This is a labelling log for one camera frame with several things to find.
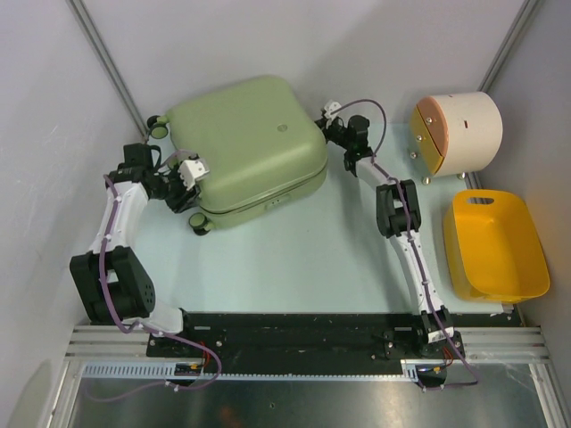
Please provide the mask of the green hard-shell suitcase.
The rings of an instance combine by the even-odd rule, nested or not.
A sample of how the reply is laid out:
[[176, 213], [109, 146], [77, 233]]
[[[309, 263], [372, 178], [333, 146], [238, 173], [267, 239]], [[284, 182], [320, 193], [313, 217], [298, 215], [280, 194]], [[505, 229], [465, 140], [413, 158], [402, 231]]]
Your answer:
[[238, 226], [317, 191], [327, 176], [319, 127], [289, 83], [259, 76], [186, 100], [148, 118], [152, 137], [199, 155], [209, 173], [199, 181], [197, 235]]

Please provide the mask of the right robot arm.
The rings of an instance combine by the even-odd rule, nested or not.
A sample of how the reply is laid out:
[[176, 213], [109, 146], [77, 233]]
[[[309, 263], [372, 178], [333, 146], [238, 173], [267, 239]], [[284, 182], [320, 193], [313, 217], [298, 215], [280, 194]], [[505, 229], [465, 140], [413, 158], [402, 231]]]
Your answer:
[[369, 120], [350, 117], [347, 123], [324, 114], [316, 124], [326, 140], [344, 149], [343, 165], [375, 191], [379, 233], [393, 246], [413, 304], [410, 327], [390, 333], [387, 344], [402, 344], [422, 358], [435, 354], [458, 356], [461, 342], [454, 337], [451, 314], [439, 296], [423, 255], [420, 240], [421, 212], [413, 180], [399, 180], [376, 162], [368, 145]]

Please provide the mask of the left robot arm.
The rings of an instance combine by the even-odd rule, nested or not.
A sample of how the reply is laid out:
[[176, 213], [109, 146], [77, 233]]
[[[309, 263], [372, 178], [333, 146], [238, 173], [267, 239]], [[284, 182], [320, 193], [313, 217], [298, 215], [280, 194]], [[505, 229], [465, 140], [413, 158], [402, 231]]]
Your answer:
[[184, 357], [195, 350], [197, 335], [184, 326], [181, 309], [157, 298], [134, 244], [149, 201], [163, 201], [176, 214], [189, 210], [210, 169], [189, 150], [163, 158], [157, 145], [127, 144], [123, 157], [103, 177], [106, 207], [101, 225], [87, 252], [71, 258], [70, 273], [92, 324], [116, 325], [124, 333], [136, 328], [167, 333], [167, 347]]

